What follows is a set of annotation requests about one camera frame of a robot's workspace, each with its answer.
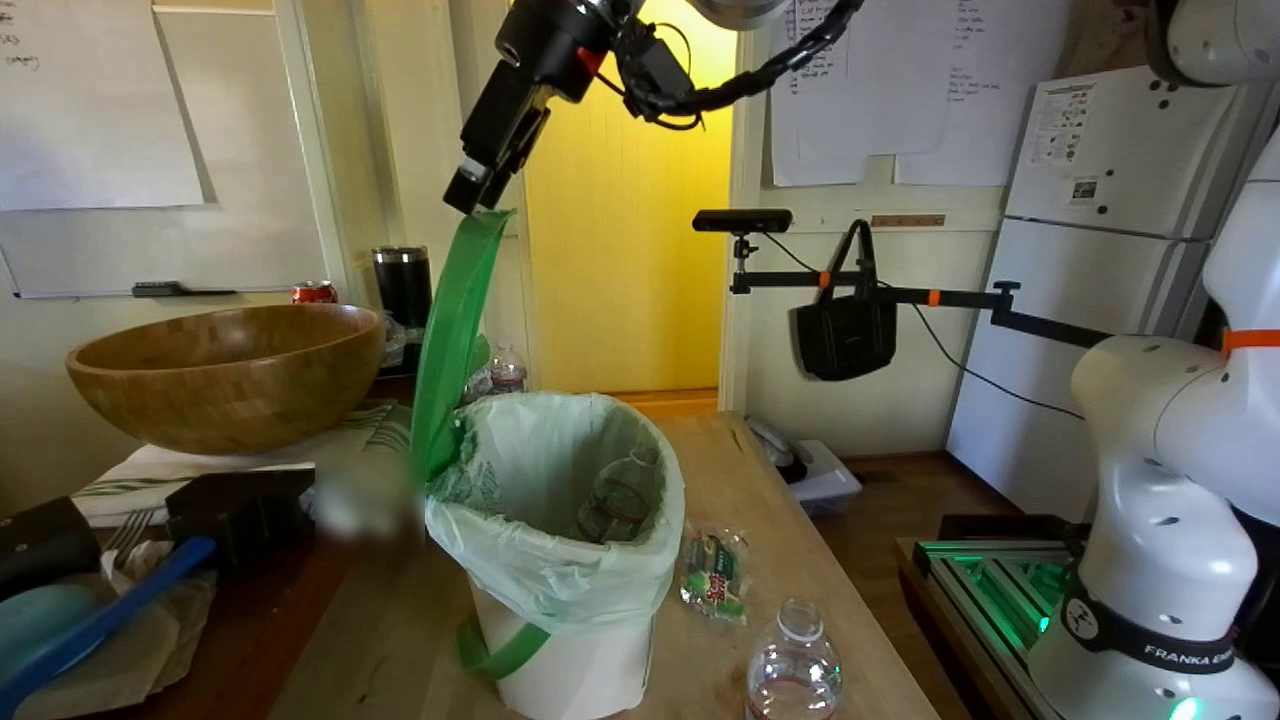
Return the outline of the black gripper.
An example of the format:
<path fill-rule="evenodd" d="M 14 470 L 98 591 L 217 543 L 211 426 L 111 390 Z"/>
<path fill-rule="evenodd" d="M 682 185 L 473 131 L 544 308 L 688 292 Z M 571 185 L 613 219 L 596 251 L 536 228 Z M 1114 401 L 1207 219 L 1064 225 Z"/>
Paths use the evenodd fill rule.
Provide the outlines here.
<path fill-rule="evenodd" d="M 497 69 L 463 118 L 463 160 L 445 200 L 493 209 L 532 149 L 549 101 L 580 101 L 602 63 L 626 0 L 514 0 L 497 32 Z"/>

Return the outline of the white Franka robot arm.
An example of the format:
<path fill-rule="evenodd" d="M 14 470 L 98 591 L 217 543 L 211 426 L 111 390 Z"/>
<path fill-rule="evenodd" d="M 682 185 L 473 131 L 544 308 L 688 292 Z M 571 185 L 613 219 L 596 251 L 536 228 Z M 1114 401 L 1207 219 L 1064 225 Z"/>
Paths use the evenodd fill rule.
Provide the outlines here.
<path fill-rule="evenodd" d="M 699 88 L 639 20 L 642 0 L 511 0 L 497 73 L 463 118 L 447 185 L 487 209 L 528 160 L 553 101 L 598 63 L 642 116 L 705 116 L 829 50 L 862 8 L 830 0 L 764 63 Z M 1204 264 L 1225 335 L 1114 332 L 1070 372 L 1096 449 L 1083 560 L 1029 677 L 1058 720 L 1275 720 L 1280 231 L 1275 160 L 1254 157 Z"/>

